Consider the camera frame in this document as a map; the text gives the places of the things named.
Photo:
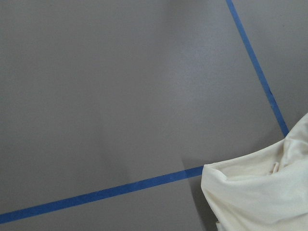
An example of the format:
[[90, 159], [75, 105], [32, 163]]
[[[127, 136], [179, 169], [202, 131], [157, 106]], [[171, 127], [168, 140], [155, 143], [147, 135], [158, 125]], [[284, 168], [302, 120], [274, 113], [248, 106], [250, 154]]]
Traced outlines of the cream long-sleeve printed shirt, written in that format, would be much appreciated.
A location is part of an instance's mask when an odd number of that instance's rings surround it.
[[220, 231], [307, 230], [307, 116], [267, 148], [204, 165], [201, 189]]

